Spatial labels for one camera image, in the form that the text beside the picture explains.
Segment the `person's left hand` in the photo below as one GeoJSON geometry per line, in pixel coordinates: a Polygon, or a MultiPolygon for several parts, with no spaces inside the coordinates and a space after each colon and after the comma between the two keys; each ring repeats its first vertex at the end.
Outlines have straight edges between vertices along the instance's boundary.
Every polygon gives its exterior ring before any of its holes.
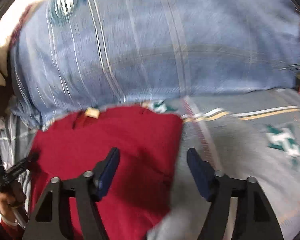
{"type": "Polygon", "coordinates": [[[9,193],[0,193],[0,214],[3,221],[8,222],[8,225],[14,225],[17,221],[12,209],[15,202],[15,196],[9,193]]]}

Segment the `red sleeve forearm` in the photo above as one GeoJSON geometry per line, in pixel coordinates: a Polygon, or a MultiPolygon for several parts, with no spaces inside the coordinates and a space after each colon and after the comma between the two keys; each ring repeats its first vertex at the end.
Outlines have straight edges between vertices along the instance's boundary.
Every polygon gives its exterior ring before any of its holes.
{"type": "Polygon", "coordinates": [[[6,224],[3,219],[1,219],[0,223],[13,240],[22,240],[24,229],[21,228],[19,224],[17,224],[16,226],[11,226],[6,224]]]}

